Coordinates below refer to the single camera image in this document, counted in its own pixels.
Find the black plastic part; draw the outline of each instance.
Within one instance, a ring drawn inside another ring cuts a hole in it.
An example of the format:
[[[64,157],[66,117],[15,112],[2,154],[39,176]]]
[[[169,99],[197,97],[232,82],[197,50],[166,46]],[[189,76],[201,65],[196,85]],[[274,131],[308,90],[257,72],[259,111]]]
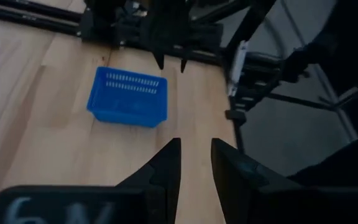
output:
[[[358,223],[358,187],[303,187],[220,139],[211,162],[227,224]]]
[[[27,0],[0,0],[0,6],[11,7],[23,11],[30,11],[32,13],[42,14],[44,16],[63,19],[75,23],[79,23],[81,20],[81,13],[67,11]]]
[[[132,47],[132,48],[139,49],[139,50],[147,50],[148,51],[148,49],[146,47],[141,45],[138,41],[134,41],[134,40],[127,40],[125,43],[125,46]],[[176,49],[176,48],[169,49],[169,50],[165,51],[164,53],[169,56],[178,57],[178,58],[183,58],[183,56],[185,54],[183,49]],[[192,52],[189,54],[188,60],[206,63],[208,65],[221,66],[221,63],[219,62],[219,60],[211,52],[206,52],[205,54],[203,54],[201,52]]]
[[[185,71],[186,64],[187,64],[187,59],[182,59],[180,61],[180,72],[183,73]]]
[[[230,103],[230,110],[236,110],[238,109],[238,106],[236,105],[236,98],[230,96],[229,97],[229,103]],[[241,154],[245,154],[246,150],[244,148],[244,142],[242,140],[242,134],[241,134],[241,122],[234,121],[233,122],[233,128],[234,128],[234,137],[236,138],[236,145]]]
[[[316,63],[315,58],[318,58],[320,50],[313,45],[303,48],[295,49],[291,55],[284,61],[283,77],[282,79],[289,83],[296,83],[299,76],[307,69],[309,64]]]
[[[61,32],[68,35],[76,35],[77,30],[76,26],[73,25],[68,25],[62,22],[55,22],[25,13],[11,12],[5,9],[0,9],[0,19],[54,32]]]
[[[226,110],[224,112],[224,114],[227,119],[233,120],[240,126],[243,125],[247,121],[246,114],[241,111]]]
[[[3,190],[0,223],[173,224],[180,174],[181,144],[175,138],[115,187],[30,185]]]
[[[87,42],[109,44],[113,47],[119,45],[115,28],[106,25],[106,27],[95,27],[94,14],[91,10],[86,10],[82,14],[81,22],[78,26],[78,32],[81,33],[81,39]]]
[[[211,162],[226,223],[247,223],[257,188],[269,184],[268,180],[257,173],[257,163],[246,163],[238,150],[220,139],[211,141]]]
[[[164,54],[155,50],[153,53],[154,59],[157,62],[158,67],[163,70],[164,69]]]
[[[127,0],[100,1],[84,0],[86,6],[90,8],[105,22],[112,24],[117,19],[117,9],[124,7]]]

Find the black metal frame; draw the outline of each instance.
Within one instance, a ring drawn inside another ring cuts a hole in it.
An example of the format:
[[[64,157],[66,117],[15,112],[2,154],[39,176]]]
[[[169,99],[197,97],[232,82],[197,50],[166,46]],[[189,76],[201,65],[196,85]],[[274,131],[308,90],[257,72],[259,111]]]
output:
[[[205,16],[195,19],[193,22],[200,24],[213,23],[232,15],[237,11],[250,7],[249,12],[242,20],[227,47],[221,49],[222,58],[219,58],[214,52],[192,52],[186,57],[189,60],[222,66],[226,81],[229,82],[228,73],[236,47],[239,45],[240,41],[249,40],[252,37],[253,33],[264,21],[265,16],[274,5],[275,1],[276,0],[257,1],[258,6],[255,6],[250,4],[251,0],[235,0]],[[101,37],[96,34],[93,30],[93,15],[88,8],[81,14],[27,0],[0,0],[0,19],[81,37],[83,41],[105,42],[115,47],[118,45],[125,45],[126,47],[148,50],[139,42],[139,38],[114,42],[111,40],[111,37]],[[182,57],[184,51],[183,49],[174,48],[165,53],[174,57]],[[256,91],[251,92],[247,90],[249,88],[240,88],[235,97],[229,98],[231,111],[248,111],[265,97],[317,109],[333,110],[332,107],[327,105],[271,93],[271,91],[279,85],[279,82],[282,79],[282,75],[280,74],[282,62],[251,54],[247,55],[246,62],[247,63],[244,65],[243,69],[246,76],[243,76],[244,78],[241,79],[240,86],[251,87]],[[257,82],[260,81],[264,82],[265,85],[258,86]],[[244,97],[252,98],[252,100],[246,102]],[[245,123],[245,115],[243,118],[239,118],[238,116],[235,119],[230,116],[227,118],[233,120],[237,148],[244,152],[240,127]]]

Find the floor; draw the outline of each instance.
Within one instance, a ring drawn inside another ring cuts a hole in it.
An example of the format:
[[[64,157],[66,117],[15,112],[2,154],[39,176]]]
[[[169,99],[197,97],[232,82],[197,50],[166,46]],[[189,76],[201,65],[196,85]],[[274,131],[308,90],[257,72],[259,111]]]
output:
[[[306,42],[319,32],[335,4],[335,0],[283,1]],[[246,12],[247,9],[221,21],[225,25],[223,46],[229,42]],[[267,18],[284,42],[285,55],[301,47],[284,13],[282,0],[277,0]],[[264,26],[252,36],[250,51],[278,54]],[[282,83],[275,93],[311,101],[317,101],[318,96],[327,97],[314,70],[310,68],[309,72],[310,78],[302,78],[297,84]],[[242,127],[246,153],[282,175],[317,164],[349,142],[338,115],[333,112],[264,99],[247,113],[247,118]]]

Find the wooden surface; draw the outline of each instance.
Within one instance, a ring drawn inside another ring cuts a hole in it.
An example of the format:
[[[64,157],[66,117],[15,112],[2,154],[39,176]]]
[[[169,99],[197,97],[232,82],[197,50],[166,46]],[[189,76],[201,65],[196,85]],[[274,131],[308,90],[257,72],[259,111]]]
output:
[[[82,0],[44,0],[81,12]],[[168,120],[158,128],[100,123],[86,111],[96,67],[168,79]],[[211,138],[234,145],[221,69],[177,58],[160,71],[149,52],[0,21],[0,190],[19,184],[115,185],[171,138],[182,139],[177,223],[224,223]]]

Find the blue basket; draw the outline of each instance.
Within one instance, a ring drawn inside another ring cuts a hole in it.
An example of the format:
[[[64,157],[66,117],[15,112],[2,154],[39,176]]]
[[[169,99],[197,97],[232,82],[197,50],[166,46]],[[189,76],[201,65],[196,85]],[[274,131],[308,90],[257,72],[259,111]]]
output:
[[[154,128],[167,119],[167,80],[98,67],[87,109],[100,121]]]

